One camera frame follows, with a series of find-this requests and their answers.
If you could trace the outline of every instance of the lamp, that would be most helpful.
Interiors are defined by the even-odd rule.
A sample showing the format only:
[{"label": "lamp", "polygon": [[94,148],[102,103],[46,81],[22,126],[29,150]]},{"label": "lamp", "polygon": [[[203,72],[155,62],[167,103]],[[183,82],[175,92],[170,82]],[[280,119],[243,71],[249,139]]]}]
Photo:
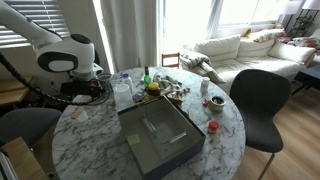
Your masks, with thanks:
[{"label": "lamp", "polygon": [[306,0],[302,9],[320,10],[320,0]]},{"label": "lamp", "polygon": [[290,15],[290,19],[284,29],[287,29],[293,14],[296,14],[299,10],[302,1],[287,1],[283,8],[280,10],[279,14]]}]

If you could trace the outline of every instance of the wooden floor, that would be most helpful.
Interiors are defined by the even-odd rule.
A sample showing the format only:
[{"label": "wooden floor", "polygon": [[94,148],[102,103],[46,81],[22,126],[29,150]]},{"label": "wooden floor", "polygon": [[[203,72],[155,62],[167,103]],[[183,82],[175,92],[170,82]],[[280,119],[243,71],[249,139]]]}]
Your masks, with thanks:
[{"label": "wooden floor", "polygon": [[[276,154],[263,179],[320,179],[320,91],[311,88],[292,96],[274,122],[284,149]],[[258,179],[270,155],[246,147],[233,180]]]}]

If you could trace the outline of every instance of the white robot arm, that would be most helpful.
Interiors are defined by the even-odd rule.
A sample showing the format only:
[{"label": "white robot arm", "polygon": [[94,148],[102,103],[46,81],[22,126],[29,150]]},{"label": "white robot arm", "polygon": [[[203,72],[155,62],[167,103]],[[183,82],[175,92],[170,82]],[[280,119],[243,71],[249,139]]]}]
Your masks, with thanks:
[{"label": "white robot arm", "polygon": [[0,24],[25,37],[33,46],[39,66],[48,72],[70,72],[75,80],[89,81],[103,71],[94,63],[94,45],[85,36],[73,34],[62,39],[2,0]]}]

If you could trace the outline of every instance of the window blind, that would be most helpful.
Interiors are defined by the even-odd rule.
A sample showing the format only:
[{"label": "window blind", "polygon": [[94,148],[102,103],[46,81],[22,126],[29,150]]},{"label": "window blind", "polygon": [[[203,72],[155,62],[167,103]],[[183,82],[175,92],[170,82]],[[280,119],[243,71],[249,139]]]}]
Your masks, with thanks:
[{"label": "window blind", "polygon": [[[58,33],[61,37],[69,36],[69,30],[56,0],[4,0],[4,2],[38,25]],[[0,24],[0,49],[27,45],[30,43],[24,37]]]}]

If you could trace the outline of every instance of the round marble table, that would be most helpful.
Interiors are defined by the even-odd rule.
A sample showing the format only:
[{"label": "round marble table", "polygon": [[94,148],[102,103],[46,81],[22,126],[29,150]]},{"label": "round marble table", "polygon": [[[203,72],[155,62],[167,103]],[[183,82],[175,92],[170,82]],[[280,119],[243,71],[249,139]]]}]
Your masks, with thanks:
[{"label": "round marble table", "polygon": [[[209,84],[207,93],[200,92],[202,77],[178,69],[151,67],[150,75],[160,72],[182,83],[190,92],[182,96],[181,109],[192,113],[194,122],[206,134],[202,152],[166,175],[163,179],[231,179],[240,165],[245,148],[242,117],[218,86]],[[122,73],[129,73],[135,88],[140,89],[143,68],[115,74],[113,83]],[[203,99],[213,95],[226,100],[223,112],[211,113],[202,105]],[[54,132],[53,160],[60,179],[141,179],[138,166],[126,138],[121,132],[113,94],[99,106],[85,106],[84,121],[71,119],[77,107],[68,106]],[[220,127],[216,134],[208,134],[209,120]]]}]

